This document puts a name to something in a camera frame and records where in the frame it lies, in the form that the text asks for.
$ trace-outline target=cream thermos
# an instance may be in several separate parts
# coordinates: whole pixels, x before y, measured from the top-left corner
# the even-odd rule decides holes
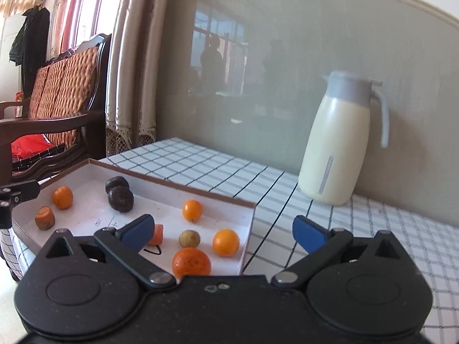
[[[370,100],[381,104],[381,147],[389,140],[389,109],[372,81],[333,71],[314,119],[298,184],[310,198],[327,204],[347,202],[362,168],[370,130]]]

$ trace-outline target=thermos handle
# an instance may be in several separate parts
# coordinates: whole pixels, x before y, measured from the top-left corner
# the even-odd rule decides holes
[[[381,104],[381,116],[382,116],[382,134],[381,134],[381,147],[386,148],[389,143],[389,107],[387,106],[386,98],[373,90],[371,96]]]

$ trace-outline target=dark purple fruit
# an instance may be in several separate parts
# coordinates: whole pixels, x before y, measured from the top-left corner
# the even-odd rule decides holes
[[[134,207],[134,195],[125,186],[116,186],[108,192],[110,207],[118,212],[129,212]]]
[[[108,194],[111,189],[118,186],[124,186],[129,189],[129,183],[126,181],[126,179],[120,175],[117,175],[105,183],[105,192]]]

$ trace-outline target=tray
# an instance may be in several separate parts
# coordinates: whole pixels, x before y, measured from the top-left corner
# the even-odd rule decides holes
[[[134,208],[128,213],[117,212],[108,204],[105,182],[116,175],[128,180],[135,196]],[[59,210],[51,200],[51,193],[61,185],[73,191],[73,205],[67,210]],[[183,203],[190,199],[198,200],[203,205],[203,215],[195,224],[182,216]],[[56,218],[56,225],[47,231],[38,229],[34,220],[35,213],[44,205],[52,208]],[[105,226],[123,227],[148,213],[153,216],[155,223],[164,225],[164,241],[161,255],[141,251],[143,257],[171,272],[172,258],[181,249],[178,236],[182,231],[191,229],[201,236],[198,249],[209,256],[212,275],[239,275],[244,266],[255,206],[254,203],[207,193],[88,159],[44,182],[38,198],[14,208],[13,229],[27,247],[37,254],[56,229],[67,228],[74,236],[88,236]],[[233,229],[240,238],[239,250],[230,258],[219,257],[212,249],[214,234],[225,228]],[[157,253],[157,247],[148,246],[146,249]]]

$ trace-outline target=red bag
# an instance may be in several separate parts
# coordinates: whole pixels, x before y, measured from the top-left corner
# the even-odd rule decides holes
[[[31,134],[18,138],[11,144],[11,153],[17,159],[30,158],[31,156],[54,147],[41,134]]]

